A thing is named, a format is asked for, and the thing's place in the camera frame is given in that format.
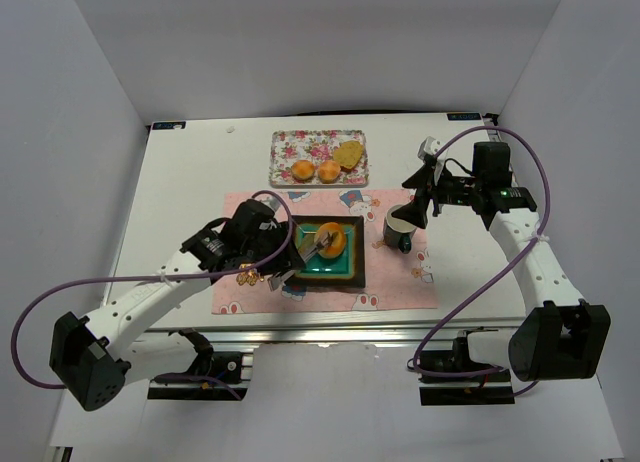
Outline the silver metal tongs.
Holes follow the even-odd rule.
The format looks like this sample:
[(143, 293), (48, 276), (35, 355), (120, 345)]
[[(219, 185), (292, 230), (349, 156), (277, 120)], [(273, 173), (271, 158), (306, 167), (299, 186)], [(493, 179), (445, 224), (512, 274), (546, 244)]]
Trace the silver metal tongs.
[(303, 244), (300, 247), (300, 253), (303, 261), (306, 264), (315, 256), (318, 255), (318, 248), (314, 243), (314, 235), (309, 234), (303, 239)]

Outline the orange donut bread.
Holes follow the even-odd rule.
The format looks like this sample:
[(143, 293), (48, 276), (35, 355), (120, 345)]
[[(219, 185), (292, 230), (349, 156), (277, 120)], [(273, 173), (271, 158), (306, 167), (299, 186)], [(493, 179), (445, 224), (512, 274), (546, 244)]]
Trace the orange donut bread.
[(340, 224), (327, 222), (318, 228), (314, 236), (314, 243), (321, 257), (334, 259), (343, 253), (347, 238)]

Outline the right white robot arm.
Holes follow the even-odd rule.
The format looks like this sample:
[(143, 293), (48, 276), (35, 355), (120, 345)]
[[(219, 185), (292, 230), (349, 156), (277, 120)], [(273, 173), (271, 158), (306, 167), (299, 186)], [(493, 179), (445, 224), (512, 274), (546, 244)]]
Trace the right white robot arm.
[(531, 193), (512, 183), (510, 148), (504, 142), (479, 142), (472, 168), (456, 176), (437, 159), (439, 141), (422, 142), (422, 167), (404, 182), (413, 200), (393, 216), (424, 228), (444, 205), (468, 206), (483, 221), (520, 289), (526, 317), (513, 330), (477, 328), (454, 339), (439, 355), (420, 345), (410, 370), (426, 381), (462, 380), (510, 370), (521, 381), (589, 379), (604, 349), (611, 318), (602, 305), (586, 301), (561, 268), (550, 243), (540, 234), (543, 218)]

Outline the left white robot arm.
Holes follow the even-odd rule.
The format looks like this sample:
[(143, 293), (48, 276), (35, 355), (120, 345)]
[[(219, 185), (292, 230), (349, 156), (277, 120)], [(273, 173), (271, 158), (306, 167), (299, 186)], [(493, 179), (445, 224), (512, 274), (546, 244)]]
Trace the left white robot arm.
[(213, 383), (214, 349), (193, 328), (151, 334), (149, 328), (222, 278), (253, 271), (275, 275), (303, 267), (294, 222), (276, 219), (284, 199), (259, 191), (234, 214), (209, 222), (159, 270), (82, 317), (67, 313), (53, 331), (50, 366), (87, 412), (139, 380)]

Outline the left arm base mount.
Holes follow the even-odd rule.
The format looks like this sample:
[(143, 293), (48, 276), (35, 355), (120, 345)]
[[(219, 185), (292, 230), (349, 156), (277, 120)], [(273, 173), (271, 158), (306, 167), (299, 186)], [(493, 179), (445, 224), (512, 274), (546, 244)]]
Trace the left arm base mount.
[(192, 365), (179, 377), (160, 376), (148, 388), (147, 399), (156, 401), (231, 401), (247, 394), (253, 354), (217, 350), (209, 360)]

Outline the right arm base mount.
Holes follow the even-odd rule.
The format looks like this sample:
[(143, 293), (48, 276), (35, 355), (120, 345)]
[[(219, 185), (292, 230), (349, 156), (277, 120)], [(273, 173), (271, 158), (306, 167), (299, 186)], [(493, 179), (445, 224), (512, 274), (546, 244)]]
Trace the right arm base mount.
[(420, 404), (423, 407), (489, 406), (515, 403), (507, 369), (487, 373), (488, 364), (469, 356), (468, 331), (448, 349), (424, 349), (418, 357)]

